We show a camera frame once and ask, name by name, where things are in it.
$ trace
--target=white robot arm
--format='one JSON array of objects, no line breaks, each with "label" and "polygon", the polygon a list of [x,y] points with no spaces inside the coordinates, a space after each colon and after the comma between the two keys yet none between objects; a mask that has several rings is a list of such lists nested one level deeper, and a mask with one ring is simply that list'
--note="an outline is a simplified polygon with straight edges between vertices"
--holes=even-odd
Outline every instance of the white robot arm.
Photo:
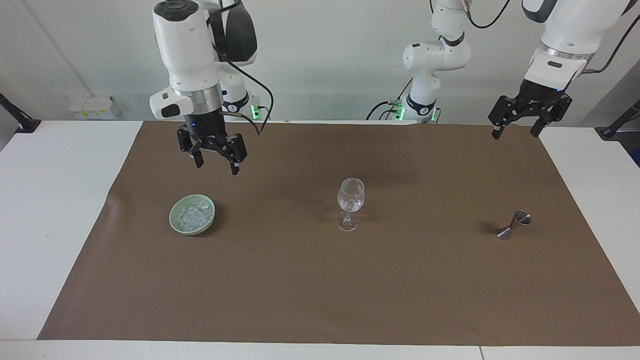
[{"label": "white robot arm", "polygon": [[431,26],[440,35],[438,41],[409,45],[403,54],[404,66],[413,75],[411,91],[403,99],[403,118],[407,120],[431,120],[440,89],[440,79],[434,72],[461,69],[471,58],[462,1],[438,0],[433,10]]},{"label": "white robot arm", "polygon": [[489,114],[499,139],[504,128],[522,117],[536,116],[531,129],[538,136],[562,120],[572,99],[565,92],[598,51],[605,32],[637,0],[522,0],[526,16],[545,25],[541,45],[515,98],[500,97]]},{"label": "white robot arm", "polygon": [[156,5],[156,40],[170,86],[149,103],[157,119],[185,117],[186,123],[177,131],[180,149],[189,153],[197,167],[204,164],[201,150],[217,152],[229,160],[236,175],[246,148],[242,135],[227,134],[224,116],[230,113],[225,110],[238,104],[236,97],[242,101],[250,95],[239,74],[230,76],[223,70],[215,49],[230,61],[247,63],[255,59],[257,42],[242,0],[225,4],[168,0]]}]

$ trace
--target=white wall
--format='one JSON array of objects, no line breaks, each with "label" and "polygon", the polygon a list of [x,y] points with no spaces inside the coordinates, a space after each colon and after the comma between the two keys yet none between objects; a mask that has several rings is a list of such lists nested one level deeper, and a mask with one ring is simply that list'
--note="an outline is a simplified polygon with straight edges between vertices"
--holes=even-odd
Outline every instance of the white wall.
[{"label": "white wall", "polygon": [[[0,91],[34,117],[67,119],[68,97],[87,91],[64,63],[68,59],[95,95],[113,95],[131,120],[148,120],[150,94],[167,73],[156,49],[151,11],[158,0],[3,0],[0,4]],[[244,0],[259,38],[247,71],[276,95],[276,119],[362,119],[377,102],[395,98],[410,78],[401,62],[408,44],[435,40],[427,0]],[[34,22],[29,6],[52,42]],[[476,22],[485,24],[503,0],[477,0]],[[592,62],[608,58],[638,6],[607,34]],[[441,122],[486,124],[497,98],[517,93],[543,26],[527,20],[514,0],[487,30],[468,28],[474,54],[469,66],[442,73]],[[584,76],[566,126],[581,120],[640,59],[640,30],[633,32],[611,68]],[[60,50],[56,55],[55,47]],[[268,97],[257,86],[250,90]],[[0,111],[0,122],[10,119]]]}]

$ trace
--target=jigger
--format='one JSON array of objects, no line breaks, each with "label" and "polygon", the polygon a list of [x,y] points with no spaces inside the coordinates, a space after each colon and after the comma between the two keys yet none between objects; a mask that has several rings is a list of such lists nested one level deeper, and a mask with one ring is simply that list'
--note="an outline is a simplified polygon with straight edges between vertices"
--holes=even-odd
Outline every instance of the jigger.
[{"label": "jigger", "polygon": [[519,227],[527,226],[529,224],[531,224],[531,214],[529,214],[524,210],[518,210],[513,215],[513,220],[511,221],[511,225],[501,230],[500,233],[498,234],[498,238],[500,238],[500,240],[507,241],[509,240],[511,233],[515,229],[518,229]]}]

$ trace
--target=glass base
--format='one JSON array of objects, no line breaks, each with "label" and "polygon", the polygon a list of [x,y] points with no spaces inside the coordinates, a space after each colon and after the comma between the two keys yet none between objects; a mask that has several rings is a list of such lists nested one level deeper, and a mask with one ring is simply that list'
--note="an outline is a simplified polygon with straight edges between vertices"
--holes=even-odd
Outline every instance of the glass base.
[{"label": "glass base", "polygon": [[337,219],[338,227],[340,228],[340,230],[354,231],[355,229],[358,229],[358,224],[360,223],[358,221],[358,217],[356,217],[354,214],[351,214],[351,216],[348,218],[347,215],[347,213],[342,212]]}]

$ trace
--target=wine glass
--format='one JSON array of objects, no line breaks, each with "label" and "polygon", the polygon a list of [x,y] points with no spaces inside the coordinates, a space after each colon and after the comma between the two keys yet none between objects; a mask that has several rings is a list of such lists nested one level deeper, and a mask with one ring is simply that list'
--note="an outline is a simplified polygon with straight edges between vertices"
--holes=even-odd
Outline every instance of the wine glass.
[{"label": "wine glass", "polygon": [[350,177],[342,182],[338,192],[338,204],[344,210],[338,217],[338,227],[342,231],[354,231],[358,228],[358,217],[354,214],[364,205],[364,183]]}]

